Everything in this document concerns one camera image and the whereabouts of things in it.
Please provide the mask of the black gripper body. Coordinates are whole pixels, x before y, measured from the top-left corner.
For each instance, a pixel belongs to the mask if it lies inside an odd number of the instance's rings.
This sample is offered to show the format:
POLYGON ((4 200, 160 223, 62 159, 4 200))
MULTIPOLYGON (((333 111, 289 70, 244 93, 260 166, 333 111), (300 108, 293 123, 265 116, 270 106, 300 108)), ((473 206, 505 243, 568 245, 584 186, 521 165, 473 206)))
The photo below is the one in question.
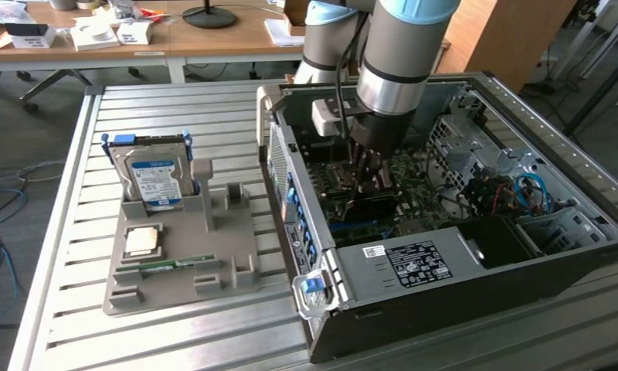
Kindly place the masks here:
POLYGON ((416 110, 400 115, 376 112, 356 115, 350 138, 357 151, 373 151, 382 157, 390 157, 401 147, 414 115, 416 110))

